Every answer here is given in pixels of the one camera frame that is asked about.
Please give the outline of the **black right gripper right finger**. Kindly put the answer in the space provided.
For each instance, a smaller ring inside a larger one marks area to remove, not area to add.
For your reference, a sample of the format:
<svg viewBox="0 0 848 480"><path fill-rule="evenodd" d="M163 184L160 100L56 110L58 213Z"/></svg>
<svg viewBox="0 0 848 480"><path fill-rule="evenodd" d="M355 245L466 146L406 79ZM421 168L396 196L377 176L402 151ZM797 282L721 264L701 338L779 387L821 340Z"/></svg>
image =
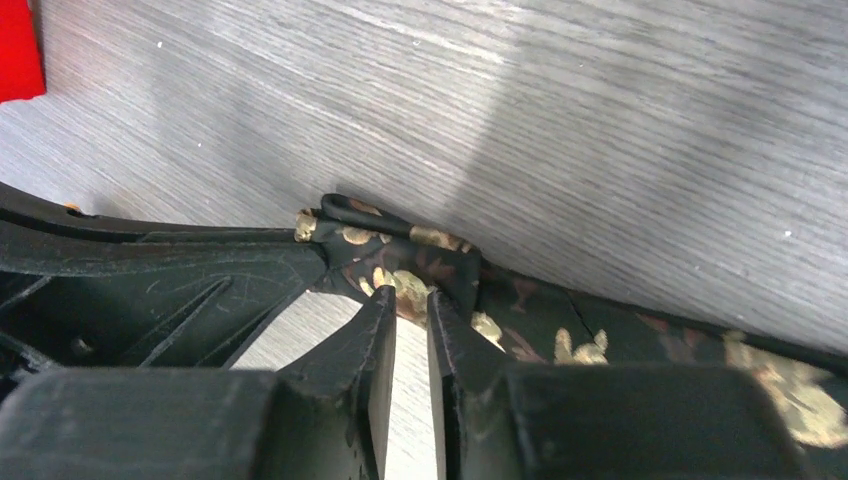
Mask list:
<svg viewBox="0 0 848 480"><path fill-rule="evenodd" d="M508 357L440 292L428 358L442 479L811 479L765 390L727 367Z"/></svg>

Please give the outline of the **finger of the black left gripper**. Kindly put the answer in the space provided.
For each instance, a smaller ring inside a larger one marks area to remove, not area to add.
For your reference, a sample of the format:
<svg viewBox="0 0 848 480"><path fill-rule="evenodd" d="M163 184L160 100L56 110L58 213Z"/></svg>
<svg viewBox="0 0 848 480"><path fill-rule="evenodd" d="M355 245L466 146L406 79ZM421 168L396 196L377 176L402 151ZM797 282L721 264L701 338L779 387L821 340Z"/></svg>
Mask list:
<svg viewBox="0 0 848 480"><path fill-rule="evenodd" d="M1 188L1 367L229 367L325 272L290 229L87 215Z"/></svg>

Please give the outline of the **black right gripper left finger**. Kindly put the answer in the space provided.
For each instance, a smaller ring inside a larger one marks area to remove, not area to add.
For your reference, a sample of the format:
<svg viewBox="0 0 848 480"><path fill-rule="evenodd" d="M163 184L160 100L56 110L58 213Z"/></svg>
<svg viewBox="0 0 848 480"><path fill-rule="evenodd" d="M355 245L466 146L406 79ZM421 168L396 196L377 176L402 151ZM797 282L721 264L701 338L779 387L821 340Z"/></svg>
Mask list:
<svg viewBox="0 0 848 480"><path fill-rule="evenodd" d="M5 479L380 479L396 298L277 372L63 369L1 407Z"/></svg>

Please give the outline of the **black gold floral tie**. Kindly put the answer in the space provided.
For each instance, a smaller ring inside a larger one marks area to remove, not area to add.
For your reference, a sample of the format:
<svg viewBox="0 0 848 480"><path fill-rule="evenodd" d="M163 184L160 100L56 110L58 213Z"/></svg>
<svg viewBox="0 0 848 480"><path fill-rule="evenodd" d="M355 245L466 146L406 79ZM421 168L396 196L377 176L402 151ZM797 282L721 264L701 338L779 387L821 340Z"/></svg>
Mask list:
<svg viewBox="0 0 848 480"><path fill-rule="evenodd" d="M847 475L843 356L536 279L485 259L461 237L340 194L300 211L294 237L324 251L328 270L318 292L362 301L390 286L398 315L418 327L427 324L430 294L441 292L479 335L519 361L747 370L769 393L818 476Z"/></svg>

